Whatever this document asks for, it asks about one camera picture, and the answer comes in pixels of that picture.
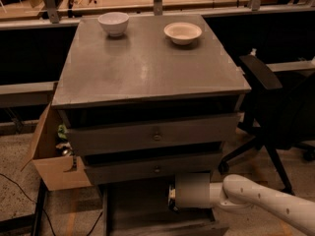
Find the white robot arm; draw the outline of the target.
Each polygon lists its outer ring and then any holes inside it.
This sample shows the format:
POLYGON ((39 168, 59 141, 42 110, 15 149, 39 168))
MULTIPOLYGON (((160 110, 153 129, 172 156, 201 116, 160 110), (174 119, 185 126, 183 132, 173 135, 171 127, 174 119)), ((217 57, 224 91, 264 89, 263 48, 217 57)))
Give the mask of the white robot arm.
POLYGON ((230 174, 221 182, 211 182, 207 173, 177 175, 169 186, 168 207, 219 207, 242 213, 260 207, 307 236, 315 236, 315 203, 257 184, 246 177, 230 174))

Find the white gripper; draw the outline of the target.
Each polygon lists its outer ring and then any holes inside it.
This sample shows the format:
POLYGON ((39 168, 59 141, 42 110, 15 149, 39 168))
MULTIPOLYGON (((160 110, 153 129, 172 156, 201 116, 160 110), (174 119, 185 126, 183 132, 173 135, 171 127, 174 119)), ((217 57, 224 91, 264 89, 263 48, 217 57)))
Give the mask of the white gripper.
POLYGON ((210 174, 185 173, 175 176, 168 188, 168 208, 210 208, 210 174))

